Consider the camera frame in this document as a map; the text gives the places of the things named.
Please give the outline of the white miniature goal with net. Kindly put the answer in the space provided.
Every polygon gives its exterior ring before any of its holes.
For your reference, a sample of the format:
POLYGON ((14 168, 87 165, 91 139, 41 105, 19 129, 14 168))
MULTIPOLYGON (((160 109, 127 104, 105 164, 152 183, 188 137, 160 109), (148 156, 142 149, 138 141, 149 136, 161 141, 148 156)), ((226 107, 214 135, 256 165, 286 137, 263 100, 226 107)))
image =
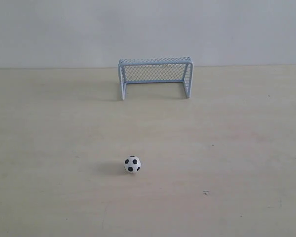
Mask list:
POLYGON ((193 68, 191 57, 120 59, 118 77, 121 99, 126 97, 127 85, 143 83, 182 83, 186 97, 190 98, 193 68))

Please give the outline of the black and white soccer ball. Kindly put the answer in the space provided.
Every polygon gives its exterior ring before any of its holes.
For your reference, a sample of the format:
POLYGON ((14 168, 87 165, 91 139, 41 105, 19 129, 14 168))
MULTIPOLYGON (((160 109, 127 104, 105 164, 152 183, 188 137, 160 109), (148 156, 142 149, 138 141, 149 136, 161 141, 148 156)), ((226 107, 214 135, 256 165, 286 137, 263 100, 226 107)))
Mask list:
POLYGON ((137 173, 141 168, 141 161, 137 156, 129 156, 124 162, 124 168, 128 173, 137 173))

